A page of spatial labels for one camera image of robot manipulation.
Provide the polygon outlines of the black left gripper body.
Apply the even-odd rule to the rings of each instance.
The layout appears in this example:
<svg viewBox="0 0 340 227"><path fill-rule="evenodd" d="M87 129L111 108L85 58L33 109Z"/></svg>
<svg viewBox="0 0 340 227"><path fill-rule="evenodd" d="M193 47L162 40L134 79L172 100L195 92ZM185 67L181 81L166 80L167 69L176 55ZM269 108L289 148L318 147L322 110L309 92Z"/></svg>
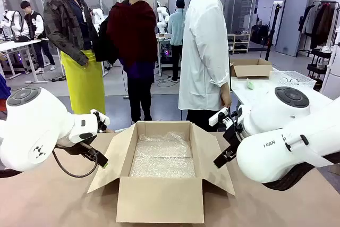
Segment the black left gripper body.
<svg viewBox="0 0 340 227"><path fill-rule="evenodd" d="M82 155L93 162L97 161L97 154L102 154L100 151L84 142L77 143L72 147L56 145L55 148L65 150L70 155Z"/></svg>

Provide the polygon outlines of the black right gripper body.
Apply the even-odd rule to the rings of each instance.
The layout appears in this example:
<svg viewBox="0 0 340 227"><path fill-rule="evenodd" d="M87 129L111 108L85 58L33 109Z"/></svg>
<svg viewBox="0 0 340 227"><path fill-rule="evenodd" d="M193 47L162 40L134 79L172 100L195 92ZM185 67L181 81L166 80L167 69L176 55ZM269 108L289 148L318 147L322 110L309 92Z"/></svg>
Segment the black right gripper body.
<svg viewBox="0 0 340 227"><path fill-rule="evenodd" d="M226 130L223 138L229 143L229 146L223 151L225 158L235 158L238 146L242 141L243 128L240 124L233 121L226 123Z"/></svg>

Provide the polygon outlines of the person's right hand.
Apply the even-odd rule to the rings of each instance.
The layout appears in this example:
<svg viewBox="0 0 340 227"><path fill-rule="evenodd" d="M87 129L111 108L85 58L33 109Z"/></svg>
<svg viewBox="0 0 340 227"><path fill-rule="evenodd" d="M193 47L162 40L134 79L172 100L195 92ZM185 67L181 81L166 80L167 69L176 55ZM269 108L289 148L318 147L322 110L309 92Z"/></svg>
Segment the person's right hand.
<svg viewBox="0 0 340 227"><path fill-rule="evenodd" d="M230 108L231 104L232 104L232 98L231 98L231 94L230 94L230 90L227 89L223 89L221 88L221 103L222 106Z"/></svg>

